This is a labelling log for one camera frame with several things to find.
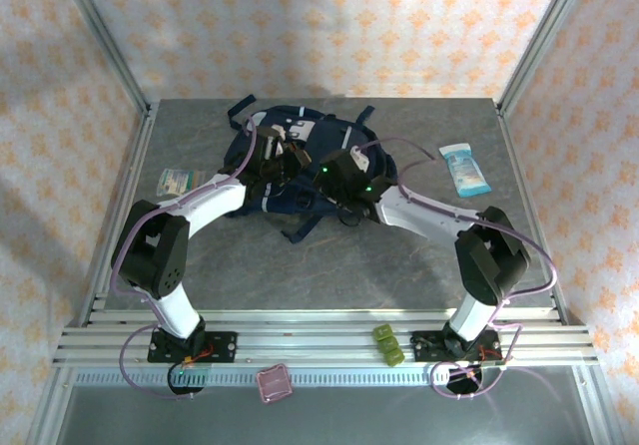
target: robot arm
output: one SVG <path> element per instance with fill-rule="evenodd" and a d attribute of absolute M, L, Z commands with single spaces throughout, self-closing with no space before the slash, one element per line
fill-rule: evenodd
<path fill-rule="evenodd" d="M 496 307 L 528 269 L 523 243 L 510 235 L 458 218 L 477 218 L 512 228 L 506 214 L 455 208 L 421 196 L 383 177 L 370 181 L 357 151 L 336 151 L 322 162 L 316 187 L 350 211 L 375 222 L 410 230 L 457 255 L 466 296 L 445 324 L 440 346 L 450 359 L 467 354 L 490 322 Z"/>
<path fill-rule="evenodd" d="M 218 184 L 226 180 L 229 176 L 225 174 L 216 174 L 210 181 L 202 185 L 200 189 L 204 189 L 207 185 Z M 159 208 L 176 204 L 182 198 L 196 194 L 194 190 L 186 195 L 163 201 L 158 204 Z M 212 189 L 192 201 L 187 202 L 182 208 L 170 211 L 167 214 L 173 218 L 182 218 L 188 224 L 188 239 L 193 237 L 202 227 L 212 223 L 224 214 L 236 211 L 245 201 L 247 187 L 239 180 L 231 180 L 229 183 Z M 183 247 L 184 261 L 186 262 L 186 247 Z M 162 328 L 171 335 L 188 339 L 200 323 L 200 316 L 193 309 L 189 298 L 185 294 L 182 286 L 181 277 L 184 275 L 182 267 L 176 267 L 167 273 L 165 284 L 167 285 L 164 294 L 160 298 L 156 298 L 149 291 L 144 290 L 149 295 L 149 300 L 154 303 L 154 309 L 160 313 L 160 322 Z"/>
<path fill-rule="evenodd" d="M 120 234 L 112 266 L 135 224 L 152 211 L 166 209 L 147 220 L 135 234 L 119 274 L 151 302 L 163 341 L 172 352 L 167 361 L 174 361 L 175 356 L 195 356 L 206 345 L 204 321 L 182 286 L 189 239 L 220 216 L 262 196 L 268 183 L 285 184 L 311 163 L 306 152 L 283 145 L 278 131 L 258 128 L 256 134 L 254 152 L 235 179 L 229 176 L 232 171 L 222 170 L 179 198 L 157 205 L 138 201 Z"/>

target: wet wipes package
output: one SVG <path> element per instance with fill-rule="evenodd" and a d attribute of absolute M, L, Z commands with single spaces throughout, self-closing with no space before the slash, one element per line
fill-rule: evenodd
<path fill-rule="evenodd" d="M 472 158 L 470 144 L 453 144 L 439 148 L 439 151 L 448 163 L 448 170 L 461 198 L 469 198 L 491 191 L 477 162 Z"/>
<path fill-rule="evenodd" d="M 205 171 L 186 171 L 182 169 L 164 169 L 156 195 L 159 196 L 181 196 L 188 191 L 198 188 L 206 182 Z"/>

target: gray table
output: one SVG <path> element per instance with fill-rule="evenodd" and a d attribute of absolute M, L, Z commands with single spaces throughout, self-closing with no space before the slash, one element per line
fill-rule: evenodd
<path fill-rule="evenodd" d="M 164 168 L 205 170 L 212 176 L 234 137 L 226 111 L 235 101 L 162 101 L 136 200 L 159 201 L 156 186 Z M 376 107 L 367 124 L 383 138 L 402 136 L 437 161 L 414 169 L 407 183 L 433 199 L 464 208 L 506 211 L 518 230 L 530 234 L 523 200 L 489 99 L 263 100 L 245 112 L 277 104 L 305 105 L 354 120 L 368 104 Z M 469 142 L 492 193 L 457 196 L 441 146 Z M 384 147 L 398 165 L 420 159 L 401 143 Z M 189 243 L 185 288 L 199 309 L 439 309 L 458 306 L 463 297 L 456 257 L 436 243 L 374 222 L 346 227 L 324 219 L 297 245 L 280 230 L 296 229 L 291 217 L 255 214 L 220 219 Z M 543 272 L 535 256 L 519 287 L 538 285 Z M 549 294 L 526 297 L 519 306 L 549 306 Z M 109 297 L 108 308 L 144 307 Z"/>

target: yellow-green block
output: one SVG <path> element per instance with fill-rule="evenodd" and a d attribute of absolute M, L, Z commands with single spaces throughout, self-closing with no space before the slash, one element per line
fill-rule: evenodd
<path fill-rule="evenodd" d="M 399 365 L 404 360 L 403 352 L 400 349 L 393 350 L 392 352 L 385 353 L 383 359 L 389 367 Z"/>
<path fill-rule="evenodd" d="M 390 328 L 390 325 L 385 323 L 384 325 L 374 328 L 372 330 L 372 336 L 375 337 L 375 340 L 377 341 L 392 337 L 392 328 Z"/>
<path fill-rule="evenodd" d="M 381 353 L 389 353 L 399 348 L 399 343 L 395 337 L 385 338 L 377 343 L 377 348 Z"/>

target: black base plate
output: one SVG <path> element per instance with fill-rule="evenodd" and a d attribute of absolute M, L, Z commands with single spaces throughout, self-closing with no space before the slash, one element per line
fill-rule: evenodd
<path fill-rule="evenodd" d="M 441 331 L 413 332 L 410 343 L 412 344 L 415 362 L 455 362 L 457 360 L 481 362 L 482 360 L 503 359 L 501 348 L 494 346 L 495 343 L 499 343 L 499 335 L 494 330 L 481 332 L 463 357 L 455 357 L 446 350 L 443 339 L 444 334 Z M 482 347 L 484 350 L 483 359 L 481 356 Z"/>
<path fill-rule="evenodd" d="M 153 332 L 147 360 L 151 363 L 178 363 L 187 358 L 187 353 L 166 340 L 162 332 Z M 205 332 L 203 349 L 213 345 L 213 354 L 198 359 L 198 363 L 233 363 L 236 359 L 238 334 L 236 332 Z"/>

